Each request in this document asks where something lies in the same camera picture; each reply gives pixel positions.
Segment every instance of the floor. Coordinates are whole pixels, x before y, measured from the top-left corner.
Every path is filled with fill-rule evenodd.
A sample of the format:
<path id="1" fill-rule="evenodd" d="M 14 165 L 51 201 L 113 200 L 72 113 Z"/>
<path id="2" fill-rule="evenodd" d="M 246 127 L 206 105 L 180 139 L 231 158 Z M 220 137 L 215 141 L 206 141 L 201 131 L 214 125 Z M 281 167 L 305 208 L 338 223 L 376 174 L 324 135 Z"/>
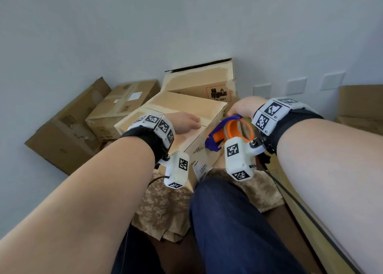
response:
<path id="1" fill-rule="evenodd" d="M 308 273 L 325 274 L 325 271 L 321 270 L 318 265 L 315 254 L 302 237 L 286 205 L 269 210 L 263 215 Z M 204 274 L 198 246 L 190 231 L 177 244 L 149 238 L 157 249 L 166 274 Z"/>

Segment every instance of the light switch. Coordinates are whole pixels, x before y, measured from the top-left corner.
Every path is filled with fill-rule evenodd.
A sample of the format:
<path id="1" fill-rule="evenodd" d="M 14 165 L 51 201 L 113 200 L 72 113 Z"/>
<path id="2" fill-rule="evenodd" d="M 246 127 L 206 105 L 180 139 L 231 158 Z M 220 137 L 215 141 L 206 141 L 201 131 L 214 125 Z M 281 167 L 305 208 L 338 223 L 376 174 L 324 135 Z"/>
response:
<path id="1" fill-rule="evenodd" d="M 321 90 L 336 89 L 342 85 L 346 72 L 337 72 L 325 74 L 322 81 Z"/>
<path id="2" fill-rule="evenodd" d="M 256 85 L 253 87 L 253 95 L 270 98 L 271 83 Z"/>
<path id="3" fill-rule="evenodd" d="M 286 95 L 304 93 L 307 77 L 287 81 Z"/>

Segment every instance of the beige patterned cloth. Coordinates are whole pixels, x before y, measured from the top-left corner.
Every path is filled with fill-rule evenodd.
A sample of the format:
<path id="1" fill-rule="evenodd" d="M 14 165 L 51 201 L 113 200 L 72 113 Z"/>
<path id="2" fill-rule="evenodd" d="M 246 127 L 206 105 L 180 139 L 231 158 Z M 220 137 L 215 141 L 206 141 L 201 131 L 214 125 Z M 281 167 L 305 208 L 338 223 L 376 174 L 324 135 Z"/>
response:
<path id="1" fill-rule="evenodd" d="M 153 171 L 153 178 L 161 176 Z M 212 169 L 206 178 L 217 177 L 233 182 L 247 194 L 250 202 L 260 211 L 272 209 L 284 204 L 282 195 L 273 180 L 261 171 L 255 171 L 254 177 L 244 182 L 235 182 L 224 169 Z M 171 242 L 182 240 L 190 228 L 189 200 L 193 193 L 185 188 L 171 189 L 162 179 L 153 182 L 132 219 L 132 225 L 161 240 Z"/>

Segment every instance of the leg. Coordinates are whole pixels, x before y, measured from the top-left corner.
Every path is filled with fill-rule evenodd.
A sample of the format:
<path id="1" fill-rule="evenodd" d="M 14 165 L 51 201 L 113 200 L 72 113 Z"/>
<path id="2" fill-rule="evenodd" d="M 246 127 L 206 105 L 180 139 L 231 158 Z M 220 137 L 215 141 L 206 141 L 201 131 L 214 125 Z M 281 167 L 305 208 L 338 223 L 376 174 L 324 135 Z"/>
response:
<path id="1" fill-rule="evenodd" d="M 215 178 L 199 184 L 190 220 L 207 274 L 306 273 L 234 184 Z"/>
<path id="2" fill-rule="evenodd" d="M 124 236 L 118 249 L 112 274 L 165 274 L 160 259 L 150 240 L 139 229 L 129 226 L 127 239 Z"/>

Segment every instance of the hand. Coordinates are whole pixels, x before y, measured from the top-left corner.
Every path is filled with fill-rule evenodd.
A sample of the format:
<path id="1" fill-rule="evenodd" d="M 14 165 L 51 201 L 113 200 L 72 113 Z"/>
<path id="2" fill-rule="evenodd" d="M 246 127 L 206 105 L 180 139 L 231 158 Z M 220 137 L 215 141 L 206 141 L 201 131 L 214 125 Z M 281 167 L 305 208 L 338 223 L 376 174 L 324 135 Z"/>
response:
<path id="1" fill-rule="evenodd" d="M 253 118 L 258 108 L 267 102 L 266 98 L 260 96 L 249 96 L 242 98 L 234 103 L 231 109 L 227 112 L 228 116 L 239 114 L 243 117 Z"/>
<path id="2" fill-rule="evenodd" d="M 164 116 L 172 123 L 177 135 L 185 134 L 190 130 L 198 130 L 201 127 L 200 118 L 194 114 L 180 111 L 172 114 L 165 114 Z"/>

